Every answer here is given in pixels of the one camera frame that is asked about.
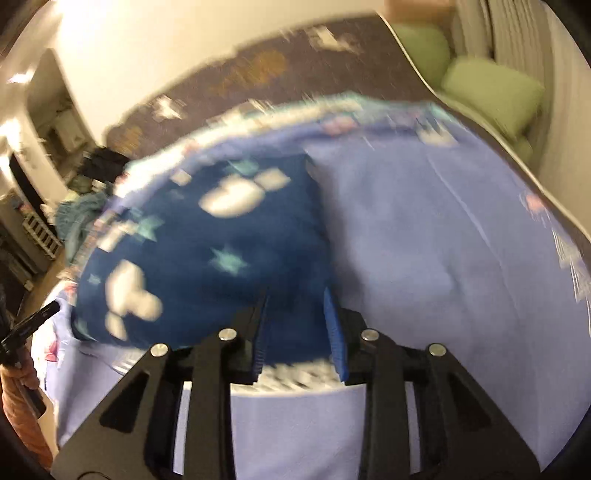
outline silver screw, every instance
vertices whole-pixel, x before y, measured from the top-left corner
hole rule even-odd
[[[168,353],[168,346],[163,343],[156,343],[150,349],[152,356],[164,356]]]
[[[440,343],[432,343],[429,345],[429,353],[433,356],[443,356],[447,353],[447,348]]]
[[[223,330],[220,330],[217,334],[217,336],[220,337],[220,340],[223,340],[224,342],[234,340],[236,338],[236,335],[236,330],[234,330],[233,328],[224,328]]]
[[[379,333],[376,330],[367,328],[361,332],[361,338],[366,342],[374,342],[379,338]]]

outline metal bolt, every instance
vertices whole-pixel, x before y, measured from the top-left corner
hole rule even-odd
[[[150,349],[152,356],[164,356],[168,353],[168,346],[163,343],[156,343]]]
[[[432,343],[429,345],[429,353],[433,356],[443,356],[447,353],[447,348],[440,343]]]
[[[368,328],[361,332],[361,338],[366,342],[374,342],[379,338],[379,333],[376,330]]]
[[[234,330],[233,328],[224,328],[223,330],[220,330],[217,334],[217,336],[220,337],[220,340],[223,340],[224,342],[234,340],[237,335],[238,334],[236,333],[236,330]]]

